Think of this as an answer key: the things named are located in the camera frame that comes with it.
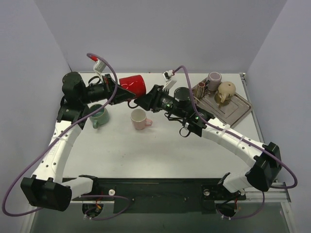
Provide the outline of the red mug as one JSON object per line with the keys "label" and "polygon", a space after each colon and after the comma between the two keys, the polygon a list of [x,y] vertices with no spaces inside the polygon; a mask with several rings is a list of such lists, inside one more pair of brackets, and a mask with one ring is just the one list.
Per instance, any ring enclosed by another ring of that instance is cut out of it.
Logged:
{"label": "red mug", "polygon": [[123,89],[134,93],[136,97],[146,94],[145,82],[141,75],[121,78],[120,85]]}

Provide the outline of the pink ceramic mug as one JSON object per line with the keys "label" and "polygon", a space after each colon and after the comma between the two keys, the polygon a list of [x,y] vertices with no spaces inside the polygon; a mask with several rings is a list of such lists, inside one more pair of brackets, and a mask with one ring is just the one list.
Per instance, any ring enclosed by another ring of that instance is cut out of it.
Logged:
{"label": "pink ceramic mug", "polygon": [[143,130],[152,126],[153,122],[147,118],[146,112],[141,109],[135,109],[131,113],[131,122],[136,130]]}

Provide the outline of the green ceramic mug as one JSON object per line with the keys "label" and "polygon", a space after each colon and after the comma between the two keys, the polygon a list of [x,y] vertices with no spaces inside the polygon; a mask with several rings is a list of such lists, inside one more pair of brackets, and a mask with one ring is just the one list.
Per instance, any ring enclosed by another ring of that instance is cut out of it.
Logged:
{"label": "green ceramic mug", "polygon": [[98,129],[109,122],[110,116],[108,110],[106,108],[102,108],[100,111],[90,116],[89,119],[92,122],[92,127],[94,129]]}

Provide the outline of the beige round mug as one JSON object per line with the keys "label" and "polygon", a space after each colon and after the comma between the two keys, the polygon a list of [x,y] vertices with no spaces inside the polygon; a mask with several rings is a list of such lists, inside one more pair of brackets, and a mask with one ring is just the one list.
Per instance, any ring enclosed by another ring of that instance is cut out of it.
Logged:
{"label": "beige round mug", "polygon": [[236,87],[232,82],[222,82],[218,87],[218,96],[220,98],[220,103],[231,100],[235,93]]}

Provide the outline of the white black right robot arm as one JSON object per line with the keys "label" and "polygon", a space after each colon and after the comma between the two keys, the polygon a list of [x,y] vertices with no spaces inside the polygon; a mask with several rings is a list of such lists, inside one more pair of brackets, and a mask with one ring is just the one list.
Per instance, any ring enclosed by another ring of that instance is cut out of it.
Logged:
{"label": "white black right robot arm", "polygon": [[217,186],[218,195],[227,199],[235,192],[254,187],[266,192],[280,172],[279,147],[270,143],[265,145],[243,136],[224,125],[213,114],[191,102],[190,91],[180,87],[170,96],[163,87],[154,85],[151,91],[137,99],[135,104],[146,111],[157,113],[161,110],[167,117],[180,119],[183,127],[190,133],[209,139],[226,148],[247,164],[247,168],[239,173],[225,174]]}

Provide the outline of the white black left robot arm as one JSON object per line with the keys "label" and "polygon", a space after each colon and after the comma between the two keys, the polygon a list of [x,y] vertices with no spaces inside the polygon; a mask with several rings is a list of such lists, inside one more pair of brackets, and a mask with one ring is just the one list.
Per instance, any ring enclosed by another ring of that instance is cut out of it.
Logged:
{"label": "white black left robot arm", "polygon": [[80,175],[62,182],[70,151],[91,112],[88,104],[109,98],[112,104],[118,104],[139,95],[139,89],[130,87],[125,79],[114,81],[109,74],[103,76],[103,82],[86,86],[78,72],[70,72],[62,83],[64,96],[55,124],[55,139],[32,176],[23,178],[20,184],[30,205],[57,211],[66,210],[70,201],[79,196],[94,200],[101,193],[95,176]]}

